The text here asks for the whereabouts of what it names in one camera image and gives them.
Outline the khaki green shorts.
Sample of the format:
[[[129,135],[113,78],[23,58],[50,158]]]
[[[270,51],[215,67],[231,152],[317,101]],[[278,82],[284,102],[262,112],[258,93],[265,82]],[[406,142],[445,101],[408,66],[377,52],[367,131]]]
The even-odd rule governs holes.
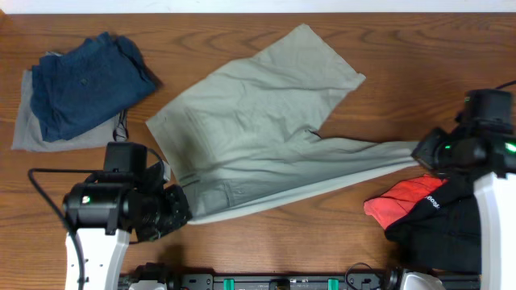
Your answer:
[[[191,222],[239,218],[413,166],[412,142],[318,135],[364,79],[303,24],[253,57],[225,64],[149,118]]]

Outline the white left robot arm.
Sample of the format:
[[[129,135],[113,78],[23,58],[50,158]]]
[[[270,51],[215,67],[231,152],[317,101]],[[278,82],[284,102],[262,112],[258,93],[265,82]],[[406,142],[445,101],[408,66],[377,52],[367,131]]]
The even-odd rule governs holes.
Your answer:
[[[153,242],[192,217],[182,188],[141,193],[131,184],[80,183],[65,196],[66,289],[116,289],[131,234]]]

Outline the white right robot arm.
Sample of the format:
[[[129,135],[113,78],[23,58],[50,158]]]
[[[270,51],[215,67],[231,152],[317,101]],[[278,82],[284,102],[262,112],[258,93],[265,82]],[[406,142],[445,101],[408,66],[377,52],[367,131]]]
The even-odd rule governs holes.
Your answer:
[[[432,130],[411,156],[472,189],[481,235],[481,289],[515,288],[515,137],[500,128]]]

